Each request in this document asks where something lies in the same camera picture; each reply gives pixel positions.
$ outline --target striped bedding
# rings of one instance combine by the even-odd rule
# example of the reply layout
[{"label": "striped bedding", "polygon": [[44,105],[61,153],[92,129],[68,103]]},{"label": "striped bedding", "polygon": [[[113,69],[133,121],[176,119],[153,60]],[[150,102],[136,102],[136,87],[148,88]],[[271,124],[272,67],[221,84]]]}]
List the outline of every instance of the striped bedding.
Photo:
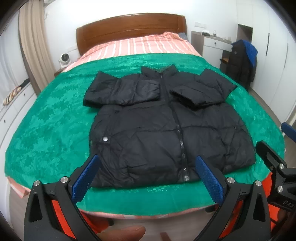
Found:
[{"label": "striped bedding", "polygon": [[97,45],[69,65],[64,72],[98,59],[144,53],[184,53],[200,56],[187,40],[180,38],[178,34],[164,32],[160,35],[123,39]]}]

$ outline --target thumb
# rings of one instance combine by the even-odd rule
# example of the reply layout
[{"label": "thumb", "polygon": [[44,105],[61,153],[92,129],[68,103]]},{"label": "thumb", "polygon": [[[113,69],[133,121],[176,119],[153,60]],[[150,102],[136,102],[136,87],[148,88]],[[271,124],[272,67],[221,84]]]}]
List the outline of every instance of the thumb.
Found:
[{"label": "thumb", "polygon": [[139,241],[145,234],[145,227],[131,226],[97,234],[102,241]]}]

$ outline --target folded jacket sleeve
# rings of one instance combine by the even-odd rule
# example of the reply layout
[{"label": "folded jacket sleeve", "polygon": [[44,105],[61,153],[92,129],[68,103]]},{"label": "folded jacket sleeve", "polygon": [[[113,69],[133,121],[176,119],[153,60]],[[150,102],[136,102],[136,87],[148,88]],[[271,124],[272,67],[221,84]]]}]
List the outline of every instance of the folded jacket sleeve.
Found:
[{"label": "folded jacket sleeve", "polygon": [[83,105],[100,108],[105,104],[132,105],[159,99],[160,84],[155,80],[116,78],[98,72],[85,93]]},{"label": "folded jacket sleeve", "polygon": [[205,69],[193,81],[174,87],[170,93],[189,107],[204,107],[224,102],[236,87],[218,73]]}]

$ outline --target green blanket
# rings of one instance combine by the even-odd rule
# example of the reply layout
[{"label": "green blanket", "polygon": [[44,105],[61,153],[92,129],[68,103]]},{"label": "green blanket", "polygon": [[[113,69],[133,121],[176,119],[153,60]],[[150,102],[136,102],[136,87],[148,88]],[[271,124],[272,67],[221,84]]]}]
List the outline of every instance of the green blanket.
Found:
[{"label": "green blanket", "polygon": [[[98,70],[121,77],[140,73],[141,66],[162,68],[174,64],[179,71],[201,74],[205,68],[223,75],[203,58],[186,54],[141,54],[82,64],[61,73],[35,101],[6,151],[5,174],[31,188],[69,176],[89,156],[88,135],[98,109],[82,105],[84,94]],[[281,157],[283,136],[268,114],[241,86],[227,98],[245,122],[254,145],[266,141]],[[226,176],[252,183],[268,175],[263,161]],[[202,182],[136,189],[91,188],[77,206],[86,211],[131,215],[159,215],[212,204]]]}]

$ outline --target wooden headboard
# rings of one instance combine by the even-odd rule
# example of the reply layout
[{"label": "wooden headboard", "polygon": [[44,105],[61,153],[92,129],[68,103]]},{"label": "wooden headboard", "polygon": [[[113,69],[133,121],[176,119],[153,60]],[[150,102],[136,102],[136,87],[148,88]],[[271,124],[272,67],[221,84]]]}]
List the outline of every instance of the wooden headboard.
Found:
[{"label": "wooden headboard", "polygon": [[139,13],[106,18],[76,29],[80,55],[93,46],[114,40],[164,32],[186,33],[184,16],[167,13]]}]

